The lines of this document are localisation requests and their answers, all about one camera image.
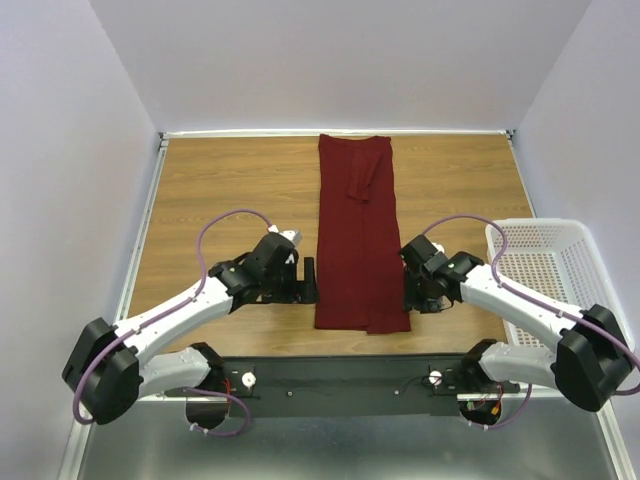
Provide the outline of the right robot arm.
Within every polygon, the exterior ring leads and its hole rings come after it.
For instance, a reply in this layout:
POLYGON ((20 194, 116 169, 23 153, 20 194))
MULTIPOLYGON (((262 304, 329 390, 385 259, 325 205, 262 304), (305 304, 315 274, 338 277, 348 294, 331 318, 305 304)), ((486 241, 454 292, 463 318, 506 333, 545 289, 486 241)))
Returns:
POLYGON ((613 312, 553 300, 498 274, 467 252, 452 257, 419 235, 399 252, 404 263, 406 306, 447 299, 489 311, 541 342, 538 349, 497 340, 476 344, 461 362, 460 379, 480 392, 492 384, 520 382, 559 391, 573 405, 597 412, 634 368, 632 353, 613 312))

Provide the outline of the dark red t shirt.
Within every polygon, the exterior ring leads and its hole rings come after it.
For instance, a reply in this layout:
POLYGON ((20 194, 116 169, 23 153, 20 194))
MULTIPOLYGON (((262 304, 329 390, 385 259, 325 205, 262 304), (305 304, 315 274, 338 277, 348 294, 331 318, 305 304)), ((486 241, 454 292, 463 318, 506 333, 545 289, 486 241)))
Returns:
POLYGON ((318 152, 316 328, 410 331, 390 138, 323 134, 318 152))

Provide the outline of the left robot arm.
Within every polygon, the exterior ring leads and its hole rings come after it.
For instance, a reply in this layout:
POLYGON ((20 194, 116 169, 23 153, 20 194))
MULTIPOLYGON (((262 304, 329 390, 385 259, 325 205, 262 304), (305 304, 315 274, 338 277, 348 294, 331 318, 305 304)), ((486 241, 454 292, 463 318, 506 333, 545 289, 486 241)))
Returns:
POLYGON ((81 424, 108 424, 141 397, 181 387, 214 393, 222 380, 214 352, 165 348, 199 326, 251 304, 315 304, 314 263, 300 257, 297 230, 269 228, 250 252, 219 262, 192 287, 137 316, 89 322, 71 351, 62 379, 74 393, 81 424))

